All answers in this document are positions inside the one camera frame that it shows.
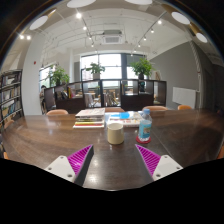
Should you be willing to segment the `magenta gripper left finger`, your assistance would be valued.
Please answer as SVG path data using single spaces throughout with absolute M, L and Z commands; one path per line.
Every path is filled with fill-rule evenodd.
M 88 145 L 69 156 L 60 155 L 45 170 L 82 186 L 93 155 L 93 145 Z

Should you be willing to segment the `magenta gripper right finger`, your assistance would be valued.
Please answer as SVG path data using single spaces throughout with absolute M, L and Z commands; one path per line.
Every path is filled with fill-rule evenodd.
M 147 171 L 154 181 L 182 169 L 182 166 L 169 155 L 160 156 L 140 145 L 136 145 L 136 148 L 140 153 Z

